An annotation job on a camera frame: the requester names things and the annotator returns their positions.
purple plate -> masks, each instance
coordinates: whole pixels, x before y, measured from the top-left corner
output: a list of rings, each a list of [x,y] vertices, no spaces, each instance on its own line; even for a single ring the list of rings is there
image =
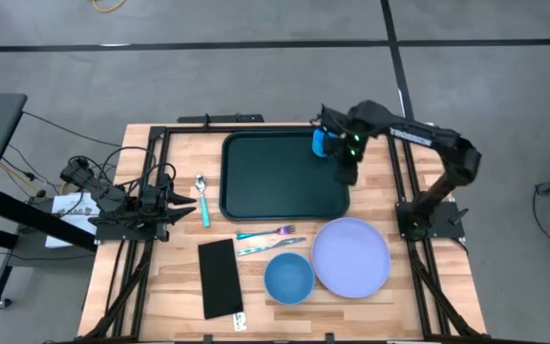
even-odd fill
[[[322,284],[343,297],[370,296],[390,275],[388,245],[377,229],[358,219],[325,224],[313,241],[311,261]]]

butcher block tabletop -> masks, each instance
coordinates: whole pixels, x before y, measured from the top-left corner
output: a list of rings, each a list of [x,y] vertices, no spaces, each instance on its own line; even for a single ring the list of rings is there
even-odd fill
[[[129,124],[123,146],[147,146],[151,126]],[[213,334],[215,341],[324,340],[325,333],[334,333],[337,340],[421,339],[411,266],[406,244],[398,234],[394,212],[397,194],[386,138],[369,141],[364,161],[359,164],[358,183],[349,189],[350,206],[345,216],[370,223],[386,239],[391,255],[391,274],[388,281],[381,290],[367,298],[347,299],[328,291],[316,279],[314,290],[305,302],[297,306],[284,306],[271,299],[264,289],[263,274],[266,264],[275,255],[283,252],[299,253],[310,261],[313,238],[326,221],[234,223],[224,218],[220,213],[218,200],[222,142],[227,136],[225,133],[200,133],[174,134],[171,138],[168,161],[175,165],[178,173],[175,178],[175,191],[183,196],[198,198],[200,194],[194,186],[194,180],[197,174],[202,174],[207,179],[205,197],[211,227],[203,227],[201,206],[197,204],[198,210],[174,226],[169,226],[169,242],[155,242],[139,340],[202,340],[205,334]],[[402,145],[400,142],[397,144],[406,194],[412,195],[408,184],[409,176],[406,173],[407,167],[402,162]],[[415,145],[412,151],[419,185],[426,189],[442,173],[440,158],[434,151],[420,146]],[[144,152],[138,150],[122,151],[115,183],[139,177],[144,155]],[[198,245],[231,239],[237,231],[270,230],[291,224],[296,225],[295,235],[307,237],[306,241],[290,247],[279,247],[237,257],[247,330],[235,332],[232,315],[205,320]],[[235,249],[240,249],[272,244],[281,239],[282,237],[276,235],[265,235],[242,241],[235,240],[234,245]],[[466,252],[449,239],[434,239],[433,245],[444,293],[471,327],[484,332],[485,327]],[[80,335],[91,330],[105,312],[118,246],[119,242],[113,241],[103,243],[98,248],[79,325]],[[421,245],[418,246],[418,250],[423,251]],[[118,263],[112,300],[117,296],[125,256],[123,250]],[[425,291],[432,330],[438,333],[434,301],[428,290]],[[135,295],[132,294],[127,303],[122,334],[130,332],[135,299]]]

concrete floor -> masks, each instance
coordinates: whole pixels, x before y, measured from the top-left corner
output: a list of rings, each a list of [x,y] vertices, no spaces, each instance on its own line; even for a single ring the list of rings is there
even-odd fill
[[[550,1],[391,7],[400,39],[550,38]],[[379,1],[129,0],[101,14],[90,1],[0,0],[0,45],[333,38],[386,38]],[[464,226],[489,333],[550,341],[550,241],[531,211],[534,184],[550,179],[550,47],[407,48],[402,57],[417,119],[454,128],[483,153],[477,181],[455,196],[471,209]],[[387,48],[4,53],[0,92],[25,93],[26,110],[109,141],[128,122],[204,113],[301,121],[321,103],[347,110],[365,98],[400,113]],[[12,143],[53,181],[71,155],[101,161],[110,151],[33,118]],[[0,189],[24,199],[2,173]],[[538,208],[550,231],[550,197]],[[0,343],[72,338],[90,273],[15,270]]]

